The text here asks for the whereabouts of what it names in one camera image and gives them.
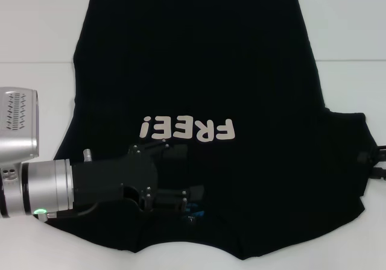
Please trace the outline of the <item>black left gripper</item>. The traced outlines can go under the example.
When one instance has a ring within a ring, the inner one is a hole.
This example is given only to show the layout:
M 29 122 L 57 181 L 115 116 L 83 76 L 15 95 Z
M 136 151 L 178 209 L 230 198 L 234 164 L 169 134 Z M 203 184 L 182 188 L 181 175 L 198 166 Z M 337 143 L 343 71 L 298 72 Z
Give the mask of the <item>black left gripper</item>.
M 86 206 L 130 199 L 148 211 L 185 212 L 203 199 L 204 186 L 158 189 L 154 162 L 187 158 L 187 146 L 154 140 L 132 146 L 126 155 L 113 159 L 74 163 L 74 205 Z

